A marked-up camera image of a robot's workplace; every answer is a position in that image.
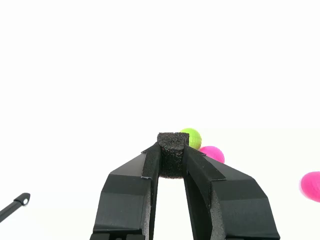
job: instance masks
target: gripper jaw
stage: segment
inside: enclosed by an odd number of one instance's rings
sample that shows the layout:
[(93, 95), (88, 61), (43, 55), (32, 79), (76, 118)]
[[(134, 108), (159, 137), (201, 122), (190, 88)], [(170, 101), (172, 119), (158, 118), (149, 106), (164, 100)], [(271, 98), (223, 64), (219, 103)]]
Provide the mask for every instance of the gripper jaw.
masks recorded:
[(153, 240), (159, 176), (183, 178), (194, 240), (280, 239), (268, 198), (252, 177), (189, 147), (189, 135), (159, 136), (109, 174), (90, 240)]

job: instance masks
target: yellow-green ball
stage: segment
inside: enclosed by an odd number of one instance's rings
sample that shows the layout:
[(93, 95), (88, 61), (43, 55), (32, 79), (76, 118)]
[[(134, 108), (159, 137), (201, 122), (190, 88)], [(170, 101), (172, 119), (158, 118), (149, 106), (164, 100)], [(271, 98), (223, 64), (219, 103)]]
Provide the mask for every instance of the yellow-green ball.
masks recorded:
[(180, 131), (181, 133), (187, 133), (189, 134), (189, 146), (199, 150), (201, 147), (201, 136), (199, 132), (193, 128), (185, 128)]

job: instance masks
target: pink ball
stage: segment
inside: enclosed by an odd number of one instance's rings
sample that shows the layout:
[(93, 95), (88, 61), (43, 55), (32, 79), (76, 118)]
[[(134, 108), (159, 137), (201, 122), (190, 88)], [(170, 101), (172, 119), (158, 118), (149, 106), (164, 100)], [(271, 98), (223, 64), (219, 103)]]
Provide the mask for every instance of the pink ball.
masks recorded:
[(320, 202), (320, 171), (309, 172), (301, 180), (304, 194), (316, 202)]
[(222, 153), (222, 151), (220, 151), (219, 148), (215, 146), (204, 146), (200, 148), (199, 151), (220, 163), (223, 163), (223, 164), (225, 163), (224, 154)]

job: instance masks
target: ball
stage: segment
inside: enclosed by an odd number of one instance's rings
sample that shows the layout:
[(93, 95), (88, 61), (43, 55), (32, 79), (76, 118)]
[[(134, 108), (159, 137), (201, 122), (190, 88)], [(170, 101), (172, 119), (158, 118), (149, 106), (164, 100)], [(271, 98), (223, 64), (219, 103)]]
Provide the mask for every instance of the ball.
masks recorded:
[(201, 147), (201, 136), (200, 133), (193, 128), (185, 128), (180, 131), (181, 133), (189, 134), (189, 146), (194, 149), (199, 149)]
[(320, 171), (304, 175), (301, 180), (301, 189), (309, 199), (320, 203)]
[(215, 146), (204, 146), (200, 148), (200, 152), (206, 154), (209, 158), (212, 158), (220, 163), (225, 163), (225, 156), (222, 151)]

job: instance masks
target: black stick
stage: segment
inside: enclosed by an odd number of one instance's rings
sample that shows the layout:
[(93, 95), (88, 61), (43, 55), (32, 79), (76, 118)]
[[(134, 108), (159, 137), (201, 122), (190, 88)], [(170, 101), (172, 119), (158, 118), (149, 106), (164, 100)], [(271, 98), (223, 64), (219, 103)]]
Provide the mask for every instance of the black stick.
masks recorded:
[(22, 193), (13, 202), (0, 211), (0, 223), (14, 213), (21, 206), (25, 206), (29, 203), (30, 193)]

